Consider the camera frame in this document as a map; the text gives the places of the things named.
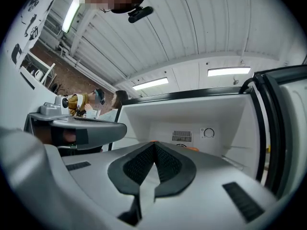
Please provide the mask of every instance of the printed shirt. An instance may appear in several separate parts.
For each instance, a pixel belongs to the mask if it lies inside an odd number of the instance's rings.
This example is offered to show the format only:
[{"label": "printed shirt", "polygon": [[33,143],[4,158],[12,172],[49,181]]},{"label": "printed shirt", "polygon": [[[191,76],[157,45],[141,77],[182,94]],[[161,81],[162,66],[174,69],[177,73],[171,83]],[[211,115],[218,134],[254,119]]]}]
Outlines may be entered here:
[{"label": "printed shirt", "polygon": [[18,13],[4,39],[7,56],[19,69],[29,50],[37,42],[54,0],[28,0]]}]

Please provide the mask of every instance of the light fixture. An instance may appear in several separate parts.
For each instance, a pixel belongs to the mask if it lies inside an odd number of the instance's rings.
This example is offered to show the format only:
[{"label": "light fixture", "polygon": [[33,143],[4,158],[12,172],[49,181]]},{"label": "light fixture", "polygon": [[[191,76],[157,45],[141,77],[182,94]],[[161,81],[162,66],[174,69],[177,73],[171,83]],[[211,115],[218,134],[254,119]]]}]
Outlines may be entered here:
[{"label": "light fixture", "polygon": [[234,74],[248,74],[250,67],[215,68],[208,70],[208,77]]},{"label": "light fixture", "polygon": [[68,12],[66,14],[63,26],[62,26],[62,31],[67,33],[71,27],[73,18],[75,17],[79,7],[80,7],[80,0],[73,0],[71,3],[71,6],[68,9]]},{"label": "light fixture", "polygon": [[162,78],[162,79],[157,79],[157,80],[153,80],[150,82],[146,82],[146,83],[142,83],[136,86],[133,86],[133,88],[135,90],[142,90],[142,89],[146,89],[146,88],[150,88],[153,86],[158,86],[158,85],[162,85],[162,84],[166,84],[168,83],[167,78]]}]

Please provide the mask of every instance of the white corrugated ceiling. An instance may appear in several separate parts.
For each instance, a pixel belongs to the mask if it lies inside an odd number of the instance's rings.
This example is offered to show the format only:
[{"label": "white corrugated ceiling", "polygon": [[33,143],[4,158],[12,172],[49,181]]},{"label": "white corrugated ceiling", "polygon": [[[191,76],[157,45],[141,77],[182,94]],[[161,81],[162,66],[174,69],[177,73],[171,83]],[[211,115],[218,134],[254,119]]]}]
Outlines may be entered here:
[{"label": "white corrugated ceiling", "polygon": [[[72,0],[56,0],[63,22]],[[238,85],[255,71],[302,64],[306,38],[279,0],[145,0],[154,13],[135,24],[127,14],[79,10],[65,42],[70,55],[130,95]],[[248,75],[207,77],[210,68],[249,66]],[[132,86],[168,77],[169,84]]]}]

